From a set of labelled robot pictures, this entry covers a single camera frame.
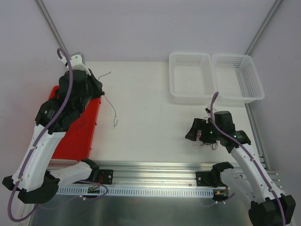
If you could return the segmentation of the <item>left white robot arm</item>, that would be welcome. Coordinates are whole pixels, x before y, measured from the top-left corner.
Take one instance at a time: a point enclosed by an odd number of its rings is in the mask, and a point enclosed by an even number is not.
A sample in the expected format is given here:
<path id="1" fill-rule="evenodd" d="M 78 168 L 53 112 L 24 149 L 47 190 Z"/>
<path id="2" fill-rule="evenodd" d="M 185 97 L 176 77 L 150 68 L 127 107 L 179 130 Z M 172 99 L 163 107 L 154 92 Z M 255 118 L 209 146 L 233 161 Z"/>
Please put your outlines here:
<path id="1" fill-rule="evenodd" d="M 60 188 L 80 180 L 98 182 L 99 166 L 90 159 L 60 170 L 47 170 L 53 153 L 71 125 L 86 110 L 89 102 L 104 95 L 102 83 L 91 70 L 73 70 L 71 94 L 60 112 L 69 86 L 69 72 L 59 79 L 55 95 L 44 102 L 35 118 L 34 134 L 19 169 L 4 177 L 2 183 L 10 191 L 18 191 L 24 204 L 43 204 L 51 200 Z"/>

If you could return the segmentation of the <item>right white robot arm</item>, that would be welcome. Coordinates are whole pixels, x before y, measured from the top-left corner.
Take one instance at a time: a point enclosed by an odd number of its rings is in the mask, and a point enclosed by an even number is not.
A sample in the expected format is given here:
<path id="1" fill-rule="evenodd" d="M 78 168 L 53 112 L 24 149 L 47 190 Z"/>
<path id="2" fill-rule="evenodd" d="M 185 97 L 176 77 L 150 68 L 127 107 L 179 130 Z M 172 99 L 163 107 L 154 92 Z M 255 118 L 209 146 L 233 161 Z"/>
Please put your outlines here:
<path id="1" fill-rule="evenodd" d="M 285 195 L 268 175 L 242 130 L 236 130 L 229 111 L 215 112 L 207 119 L 195 118 L 185 135 L 204 145 L 220 144 L 236 160 L 244 178 L 225 161 L 209 172 L 196 172 L 198 186 L 225 186 L 249 205 L 248 216 L 254 226 L 286 226 L 291 223 L 296 202 Z"/>

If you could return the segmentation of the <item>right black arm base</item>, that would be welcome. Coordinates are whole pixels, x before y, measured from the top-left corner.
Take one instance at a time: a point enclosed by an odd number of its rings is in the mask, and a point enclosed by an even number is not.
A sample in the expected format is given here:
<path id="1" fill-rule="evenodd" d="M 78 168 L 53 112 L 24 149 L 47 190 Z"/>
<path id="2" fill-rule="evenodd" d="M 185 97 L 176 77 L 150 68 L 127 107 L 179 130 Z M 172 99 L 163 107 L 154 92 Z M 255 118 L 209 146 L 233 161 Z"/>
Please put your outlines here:
<path id="1" fill-rule="evenodd" d="M 210 171 L 197 171 L 196 172 L 196 184 L 197 186 L 209 186 L 216 187 L 214 177 Z"/>

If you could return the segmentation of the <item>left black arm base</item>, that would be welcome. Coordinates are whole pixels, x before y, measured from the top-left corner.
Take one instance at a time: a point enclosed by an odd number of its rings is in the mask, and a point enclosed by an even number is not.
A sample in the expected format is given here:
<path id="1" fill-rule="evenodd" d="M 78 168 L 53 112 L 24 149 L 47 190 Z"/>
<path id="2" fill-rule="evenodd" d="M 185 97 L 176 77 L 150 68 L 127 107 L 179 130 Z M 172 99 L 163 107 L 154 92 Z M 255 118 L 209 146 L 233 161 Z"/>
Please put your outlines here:
<path id="1" fill-rule="evenodd" d="M 96 176 L 95 182 L 104 185 L 111 185 L 113 183 L 113 174 L 114 170 L 112 169 L 100 169 Z"/>

